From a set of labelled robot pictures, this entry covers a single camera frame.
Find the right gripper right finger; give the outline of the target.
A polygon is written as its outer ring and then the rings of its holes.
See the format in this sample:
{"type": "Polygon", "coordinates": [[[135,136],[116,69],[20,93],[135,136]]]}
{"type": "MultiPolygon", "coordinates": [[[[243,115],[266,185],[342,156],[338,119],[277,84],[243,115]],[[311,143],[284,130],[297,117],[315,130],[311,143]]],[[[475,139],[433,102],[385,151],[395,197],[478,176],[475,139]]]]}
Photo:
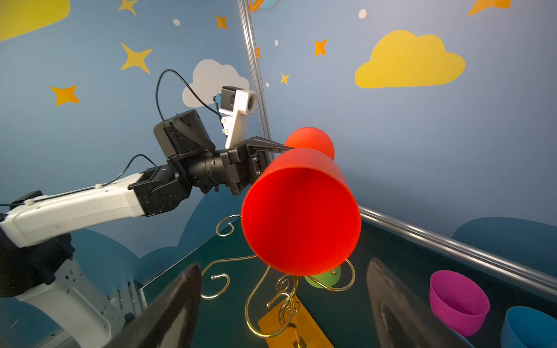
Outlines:
{"type": "Polygon", "coordinates": [[[467,347],[381,260],[366,283],[381,347],[467,347]]]}

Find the blue wine glass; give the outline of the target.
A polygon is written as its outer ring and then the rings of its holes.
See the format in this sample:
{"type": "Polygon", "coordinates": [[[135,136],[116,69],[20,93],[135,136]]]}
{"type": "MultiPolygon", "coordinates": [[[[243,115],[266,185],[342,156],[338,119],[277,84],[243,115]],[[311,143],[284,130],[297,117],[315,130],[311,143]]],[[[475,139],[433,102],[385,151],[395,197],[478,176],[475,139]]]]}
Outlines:
{"type": "Polygon", "coordinates": [[[530,307],[511,307],[503,322],[500,346],[554,348],[556,319],[530,307]]]}
{"type": "Polygon", "coordinates": [[[452,330],[452,332],[468,347],[468,348],[474,348],[474,345],[464,336],[460,335],[458,332],[456,332],[455,330],[452,330]]]}

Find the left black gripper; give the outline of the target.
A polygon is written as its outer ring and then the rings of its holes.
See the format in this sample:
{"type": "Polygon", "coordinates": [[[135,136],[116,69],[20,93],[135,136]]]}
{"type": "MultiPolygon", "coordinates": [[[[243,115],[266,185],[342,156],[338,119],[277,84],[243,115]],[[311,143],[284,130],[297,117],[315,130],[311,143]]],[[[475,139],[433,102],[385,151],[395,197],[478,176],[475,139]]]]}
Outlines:
{"type": "Polygon", "coordinates": [[[270,163],[267,152],[282,154],[291,149],[292,147],[263,137],[252,137],[223,150],[219,157],[224,167],[224,184],[230,188],[233,195],[240,195],[244,189],[255,183],[267,168],[270,163]]]}

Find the red wine glass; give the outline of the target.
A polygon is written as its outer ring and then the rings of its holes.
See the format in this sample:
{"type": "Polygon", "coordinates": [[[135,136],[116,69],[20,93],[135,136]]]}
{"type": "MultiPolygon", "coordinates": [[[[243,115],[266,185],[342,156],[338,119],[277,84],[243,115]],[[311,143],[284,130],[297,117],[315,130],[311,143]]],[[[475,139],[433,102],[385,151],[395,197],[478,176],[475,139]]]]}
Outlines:
{"type": "Polygon", "coordinates": [[[322,130],[300,128],[252,184],[242,230],[271,268],[295,276],[331,271],[351,256],[361,235],[358,204],[322,130]]]}

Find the green wine glass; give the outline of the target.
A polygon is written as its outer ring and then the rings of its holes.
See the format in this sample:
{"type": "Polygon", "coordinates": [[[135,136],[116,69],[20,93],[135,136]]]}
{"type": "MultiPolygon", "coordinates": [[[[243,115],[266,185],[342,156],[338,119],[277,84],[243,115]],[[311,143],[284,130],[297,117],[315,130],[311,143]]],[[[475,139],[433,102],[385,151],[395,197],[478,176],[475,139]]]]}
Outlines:
{"type": "Polygon", "coordinates": [[[335,287],[335,285],[341,279],[341,276],[342,276],[342,268],[339,265],[331,271],[328,271],[326,273],[321,273],[319,275],[305,276],[304,279],[312,287],[315,287],[317,289],[323,289],[323,287],[320,286],[317,282],[315,282],[314,279],[326,285],[327,287],[335,287]]]}

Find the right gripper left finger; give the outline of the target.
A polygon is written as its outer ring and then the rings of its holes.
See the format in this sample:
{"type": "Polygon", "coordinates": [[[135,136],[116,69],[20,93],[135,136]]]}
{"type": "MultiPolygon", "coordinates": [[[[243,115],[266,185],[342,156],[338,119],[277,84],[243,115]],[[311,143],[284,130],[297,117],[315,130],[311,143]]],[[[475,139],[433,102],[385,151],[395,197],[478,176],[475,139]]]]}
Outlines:
{"type": "Polygon", "coordinates": [[[107,347],[190,347],[200,309],[202,274],[189,265],[107,347]]]}

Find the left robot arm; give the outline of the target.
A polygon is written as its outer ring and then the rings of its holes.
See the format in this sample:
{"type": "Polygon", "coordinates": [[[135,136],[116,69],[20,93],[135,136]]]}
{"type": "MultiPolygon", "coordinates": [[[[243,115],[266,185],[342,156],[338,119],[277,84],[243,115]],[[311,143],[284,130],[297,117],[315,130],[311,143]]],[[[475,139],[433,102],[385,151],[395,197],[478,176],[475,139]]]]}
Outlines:
{"type": "Polygon", "coordinates": [[[167,160],[137,174],[47,196],[33,191],[1,216],[1,295],[40,309],[81,347],[103,347],[132,314],[119,309],[82,274],[71,234],[125,218],[176,209],[191,190],[228,187],[240,194],[268,167],[268,153],[285,145],[248,138],[247,113],[223,114],[224,149],[216,149],[197,111],[158,123],[154,134],[167,160]]]}

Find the pink wine glass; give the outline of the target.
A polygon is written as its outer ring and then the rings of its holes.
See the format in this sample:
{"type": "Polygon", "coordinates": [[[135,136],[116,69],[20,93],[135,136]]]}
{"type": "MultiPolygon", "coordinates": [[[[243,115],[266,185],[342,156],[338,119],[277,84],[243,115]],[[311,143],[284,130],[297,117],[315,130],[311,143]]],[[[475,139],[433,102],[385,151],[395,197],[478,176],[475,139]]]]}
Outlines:
{"type": "Polygon", "coordinates": [[[490,311],[490,300],[480,286],[453,271],[431,275],[429,304],[446,326],[464,337],[478,333],[490,311]]]}

